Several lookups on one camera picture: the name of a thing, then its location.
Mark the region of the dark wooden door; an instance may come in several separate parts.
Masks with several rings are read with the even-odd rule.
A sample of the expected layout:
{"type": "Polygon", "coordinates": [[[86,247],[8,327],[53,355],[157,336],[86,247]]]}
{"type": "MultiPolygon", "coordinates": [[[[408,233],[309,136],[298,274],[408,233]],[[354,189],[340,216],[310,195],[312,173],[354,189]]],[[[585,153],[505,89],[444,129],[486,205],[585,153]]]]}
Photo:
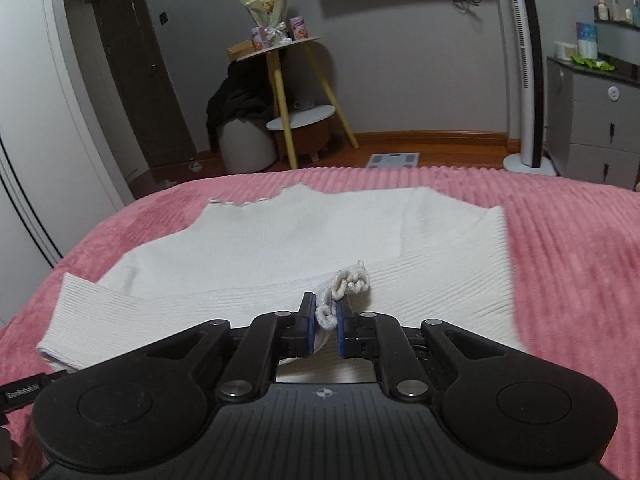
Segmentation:
{"type": "Polygon", "coordinates": [[[196,148],[156,38],[146,0],[89,0],[130,129],[127,144],[156,169],[192,162],[196,148]]]}

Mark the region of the pink can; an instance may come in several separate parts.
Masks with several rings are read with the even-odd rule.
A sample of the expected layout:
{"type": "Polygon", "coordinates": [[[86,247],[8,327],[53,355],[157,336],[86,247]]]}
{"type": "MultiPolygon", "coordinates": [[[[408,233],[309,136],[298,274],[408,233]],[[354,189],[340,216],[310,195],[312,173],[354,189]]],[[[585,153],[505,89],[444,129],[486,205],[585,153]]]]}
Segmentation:
{"type": "Polygon", "coordinates": [[[252,44],[256,52],[263,51],[270,46],[268,32],[265,27],[254,27],[250,31],[250,36],[252,36],[252,44]]]}
{"type": "Polygon", "coordinates": [[[306,22],[302,16],[290,18],[291,32],[295,41],[304,40],[309,37],[306,22]]]}

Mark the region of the round yellow-legged side table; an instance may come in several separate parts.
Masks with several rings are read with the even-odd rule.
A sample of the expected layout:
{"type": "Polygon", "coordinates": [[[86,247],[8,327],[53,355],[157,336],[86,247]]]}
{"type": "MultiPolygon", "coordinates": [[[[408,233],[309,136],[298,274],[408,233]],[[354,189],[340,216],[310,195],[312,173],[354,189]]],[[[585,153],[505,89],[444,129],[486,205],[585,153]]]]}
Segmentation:
{"type": "Polygon", "coordinates": [[[291,169],[298,168],[294,130],[311,127],[324,120],[337,119],[348,143],[359,148],[355,133],[314,54],[316,49],[312,45],[318,44],[320,39],[320,36],[309,36],[304,40],[292,40],[238,59],[266,58],[273,90],[274,120],[281,126],[280,129],[271,129],[271,132],[277,133],[277,147],[284,149],[291,169]]]}

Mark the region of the black clothes pile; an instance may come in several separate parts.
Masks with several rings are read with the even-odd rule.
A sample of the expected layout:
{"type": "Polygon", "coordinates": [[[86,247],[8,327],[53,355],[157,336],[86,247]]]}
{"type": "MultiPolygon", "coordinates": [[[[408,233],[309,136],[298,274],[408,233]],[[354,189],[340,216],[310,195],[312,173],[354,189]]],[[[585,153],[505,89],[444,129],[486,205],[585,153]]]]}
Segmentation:
{"type": "Polygon", "coordinates": [[[209,148],[219,151],[221,129],[235,119],[271,120],[274,118],[273,90],[264,56],[233,61],[226,79],[206,106],[206,131],[209,148]]]}

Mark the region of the green item on cabinet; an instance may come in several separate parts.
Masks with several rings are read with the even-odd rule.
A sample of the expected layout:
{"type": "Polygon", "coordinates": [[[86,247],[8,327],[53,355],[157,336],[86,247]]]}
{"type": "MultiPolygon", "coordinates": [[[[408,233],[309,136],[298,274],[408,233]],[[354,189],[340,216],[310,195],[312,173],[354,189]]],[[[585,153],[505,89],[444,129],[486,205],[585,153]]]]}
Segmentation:
{"type": "Polygon", "coordinates": [[[582,58],[581,56],[573,56],[572,62],[578,66],[588,68],[588,70],[598,70],[599,72],[611,73],[615,67],[610,63],[602,60],[594,60],[593,58],[582,58]]]}

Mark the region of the cream wrapped flower bouquet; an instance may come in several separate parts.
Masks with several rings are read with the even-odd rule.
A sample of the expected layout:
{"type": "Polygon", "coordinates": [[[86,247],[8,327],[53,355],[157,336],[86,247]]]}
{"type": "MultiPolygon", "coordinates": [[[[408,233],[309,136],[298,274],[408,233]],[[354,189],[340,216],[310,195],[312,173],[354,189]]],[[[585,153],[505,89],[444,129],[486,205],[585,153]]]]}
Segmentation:
{"type": "Polygon", "coordinates": [[[265,34],[267,44],[278,46],[292,41],[285,19],[288,0],[239,0],[250,17],[265,34]]]}

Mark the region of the white tower fan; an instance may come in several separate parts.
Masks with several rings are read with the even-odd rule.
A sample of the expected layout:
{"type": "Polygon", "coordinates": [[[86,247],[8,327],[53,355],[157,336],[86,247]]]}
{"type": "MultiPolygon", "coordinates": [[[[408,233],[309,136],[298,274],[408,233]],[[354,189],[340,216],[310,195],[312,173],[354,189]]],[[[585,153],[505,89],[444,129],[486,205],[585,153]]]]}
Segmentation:
{"type": "Polygon", "coordinates": [[[535,0],[509,0],[518,52],[518,111],[521,147],[506,156],[504,168],[521,174],[555,176],[544,154],[544,52],[535,0]]]}

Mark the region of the blue white tissue pack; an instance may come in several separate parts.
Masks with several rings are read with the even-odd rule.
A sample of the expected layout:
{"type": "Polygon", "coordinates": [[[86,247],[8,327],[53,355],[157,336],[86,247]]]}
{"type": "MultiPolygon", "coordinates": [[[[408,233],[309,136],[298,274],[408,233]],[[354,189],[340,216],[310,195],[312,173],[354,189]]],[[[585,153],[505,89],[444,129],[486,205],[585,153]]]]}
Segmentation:
{"type": "Polygon", "coordinates": [[[576,39],[580,58],[588,58],[588,60],[598,58],[598,37],[595,24],[577,22],[576,39]]]}

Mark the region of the white knit sweater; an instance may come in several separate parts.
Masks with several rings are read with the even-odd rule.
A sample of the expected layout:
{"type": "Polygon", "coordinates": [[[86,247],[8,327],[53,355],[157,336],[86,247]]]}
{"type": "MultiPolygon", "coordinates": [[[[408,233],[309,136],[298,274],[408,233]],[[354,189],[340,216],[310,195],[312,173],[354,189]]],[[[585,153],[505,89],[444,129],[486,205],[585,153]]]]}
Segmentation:
{"type": "Polygon", "coordinates": [[[314,357],[282,382],[368,382],[337,354],[336,302],[409,327],[428,318],[518,348],[506,214],[431,188],[322,193],[306,185],[235,205],[145,243],[99,281],[66,274],[40,356],[82,370],[214,318],[235,327],[316,297],[314,357]]]}

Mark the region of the white round laundry bin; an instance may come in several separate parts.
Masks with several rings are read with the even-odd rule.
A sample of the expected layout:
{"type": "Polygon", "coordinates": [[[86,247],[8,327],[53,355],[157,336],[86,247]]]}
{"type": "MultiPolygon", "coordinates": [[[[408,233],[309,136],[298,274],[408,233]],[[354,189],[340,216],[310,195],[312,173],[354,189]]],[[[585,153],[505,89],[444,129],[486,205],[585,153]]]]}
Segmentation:
{"type": "Polygon", "coordinates": [[[229,174],[252,174],[278,159],[273,138],[263,120],[235,119],[218,132],[222,161],[229,174]]]}

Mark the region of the right pink can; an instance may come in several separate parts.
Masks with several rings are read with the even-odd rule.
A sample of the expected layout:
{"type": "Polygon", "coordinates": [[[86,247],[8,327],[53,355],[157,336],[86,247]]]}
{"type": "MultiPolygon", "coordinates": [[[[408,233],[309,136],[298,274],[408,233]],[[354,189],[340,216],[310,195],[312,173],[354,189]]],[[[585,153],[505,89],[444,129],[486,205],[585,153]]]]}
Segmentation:
{"type": "Polygon", "coordinates": [[[304,40],[309,37],[306,22],[302,16],[290,18],[291,32],[295,41],[304,40]]]}

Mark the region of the left pink can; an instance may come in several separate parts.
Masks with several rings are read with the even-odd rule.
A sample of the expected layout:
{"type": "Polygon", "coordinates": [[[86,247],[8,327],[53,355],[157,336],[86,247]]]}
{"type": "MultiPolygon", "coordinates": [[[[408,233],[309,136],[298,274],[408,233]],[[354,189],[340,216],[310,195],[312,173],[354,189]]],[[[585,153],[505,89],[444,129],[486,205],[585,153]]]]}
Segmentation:
{"type": "Polygon", "coordinates": [[[250,36],[252,36],[252,44],[256,52],[263,51],[270,46],[268,32],[265,27],[254,27],[250,31],[250,36]]]}

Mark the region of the pink ribbed bed blanket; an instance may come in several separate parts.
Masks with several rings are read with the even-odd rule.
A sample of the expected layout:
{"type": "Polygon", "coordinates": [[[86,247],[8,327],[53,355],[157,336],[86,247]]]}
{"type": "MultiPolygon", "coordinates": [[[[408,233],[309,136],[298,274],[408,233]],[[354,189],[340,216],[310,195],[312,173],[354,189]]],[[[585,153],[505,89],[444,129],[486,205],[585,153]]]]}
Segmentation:
{"type": "Polygon", "coordinates": [[[314,168],[188,182],[113,214],[52,270],[1,332],[4,382],[43,373],[36,352],[65,274],[98,280],[125,252],[190,226],[211,198],[246,203],[303,183],[338,193],[428,186],[506,211],[515,324],[535,356],[597,379],[620,421],[604,456],[622,479],[639,474],[639,196],[563,178],[454,167],[314,168]]]}

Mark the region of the grey drawer cabinet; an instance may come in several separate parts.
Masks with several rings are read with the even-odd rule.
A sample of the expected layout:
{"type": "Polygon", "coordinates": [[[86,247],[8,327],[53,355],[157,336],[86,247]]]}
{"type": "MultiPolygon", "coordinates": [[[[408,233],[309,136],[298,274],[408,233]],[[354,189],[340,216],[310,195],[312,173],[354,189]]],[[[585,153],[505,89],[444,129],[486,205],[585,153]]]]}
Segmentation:
{"type": "Polygon", "coordinates": [[[637,191],[639,86],[548,58],[544,147],[556,172],[637,191]]]}

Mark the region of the white wardrobe door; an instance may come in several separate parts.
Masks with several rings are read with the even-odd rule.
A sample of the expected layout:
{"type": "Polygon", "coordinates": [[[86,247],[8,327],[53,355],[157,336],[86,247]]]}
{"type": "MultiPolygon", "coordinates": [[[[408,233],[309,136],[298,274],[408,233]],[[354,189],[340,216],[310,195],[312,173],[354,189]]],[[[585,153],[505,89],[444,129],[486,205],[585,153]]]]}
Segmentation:
{"type": "Polygon", "coordinates": [[[81,76],[64,0],[1,0],[1,323],[131,201],[81,76]]]}

